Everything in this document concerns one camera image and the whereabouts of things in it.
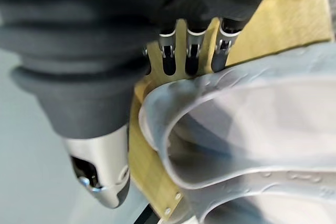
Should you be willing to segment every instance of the wooden surface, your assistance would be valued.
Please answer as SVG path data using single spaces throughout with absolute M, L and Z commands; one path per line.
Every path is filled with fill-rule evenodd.
M 209 73 L 218 19 L 212 20 L 200 54 L 198 75 Z M 155 211 L 167 219 L 179 200 L 177 186 L 166 174 L 160 159 L 146 143 L 138 124 L 138 112 L 145 96 L 154 88 L 175 80 L 189 78 L 184 71 L 186 25 L 179 20 L 176 28 L 176 73 L 166 76 L 157 43 L 148 46 L 152 72 L 138 83 L 130 122 L 130 167 L 132 178 Z M 228 64 L 239 63 L 311 44 L 332 40 L 328 0 L 263 0 L 232 48 Z

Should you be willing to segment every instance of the silver metal part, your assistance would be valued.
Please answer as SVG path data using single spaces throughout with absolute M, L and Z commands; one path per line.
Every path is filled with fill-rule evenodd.
M 175 34 L 176 31 L 174 30 L 170 34 L 160 34 L 160 39 L 159 39 L 159 46 L 160 50 L 162 53 L 162 57 L 174 57 L 175 54 L 175 47 L 176 47 L 176 42 L 175 42 Z M 165 48 L 169 47 L 170 48 L 170 55 L 167 55 Z
M 130 173 L 128 167 L 128 134 L 127 126 L 100 137 L 91 139 L 65 139 L 65 145 L 72 158 L 94 166 L 93 172 L 78 175 L 78 180 L 104 206 L 116 208 L 120 206 L 128 192 Z M 84 166 L 74 170 L 88 170 Z
M 239 34 L 240 31 L 233 34 L 224 32 L 221 24 L 216 38 L 215 53 L 218 54 L 221 50 L 226 50 L 229 53 Z
M 206 30 L 204 30 L 201 33 L 194 33 L 193 31 L 190 31 L 187 29 L 187 56 L 190 58 L 192 55 L 192 46 L 197 45 L 197 53 L 196 53 L 196 58 L 198 58 L 198 55 L 200 54 L 199 51 L 201 49 L 203 40 L 204 40 L 204 35 L 205 35 Z

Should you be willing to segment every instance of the dark gray rubber sleeve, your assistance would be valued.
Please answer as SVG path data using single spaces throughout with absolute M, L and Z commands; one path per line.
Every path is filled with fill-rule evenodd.
M 147 68 L 147 60 L 141 57 L 127 67 L 99 74 L 54 76 L 19 67 L 12 76 L 37 96 L 58 134 L 86 139 L 128 123 L 134 84 Z

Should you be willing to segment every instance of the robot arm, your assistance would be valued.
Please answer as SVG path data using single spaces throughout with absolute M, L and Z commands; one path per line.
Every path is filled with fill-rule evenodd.
M 163 67 L 173 74 L 175 22 L 185 18 L 192 76 L 204 31 L 220 17 L 219 71 L 260 1 L 0 0 L 0 47 L 19 54 L 13 79 L 37 97 L 63 137 L 80 183 L 115 208 L 129 188 L 127 125 L 134 85 L 149 67 L 145 45 L 159 39 Z

